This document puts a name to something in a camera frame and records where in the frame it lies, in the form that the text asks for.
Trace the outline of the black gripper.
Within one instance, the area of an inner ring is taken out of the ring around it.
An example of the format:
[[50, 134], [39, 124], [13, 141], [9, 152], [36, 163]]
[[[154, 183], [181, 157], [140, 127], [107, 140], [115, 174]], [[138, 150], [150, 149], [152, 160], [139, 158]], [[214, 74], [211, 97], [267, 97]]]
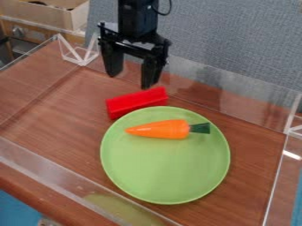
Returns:
[[144, 59], [142, 64], [142, 88], [148, 89], [158, 83], [163, 67], [167, 63], [171, 41], [151, 31], [140, 37], [127, 36], [110, 27], [98, 24], [100, 36], [98, 38], [106, 73], [115, 77], [124, 67], [124, 54]]

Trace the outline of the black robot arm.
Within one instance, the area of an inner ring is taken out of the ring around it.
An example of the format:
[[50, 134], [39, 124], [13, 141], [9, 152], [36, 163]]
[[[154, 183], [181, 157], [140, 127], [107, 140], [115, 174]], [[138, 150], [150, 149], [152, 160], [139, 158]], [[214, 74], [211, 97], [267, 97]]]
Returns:
[[140, 87], [148, 89], [160, 78], [171, 41], [156, 32], [159, 0], [118, 0], [118, 31], [100, 22], [98, 44], [106, 73], [115, 77], [124, 69], [124, 55], [143, 59]]

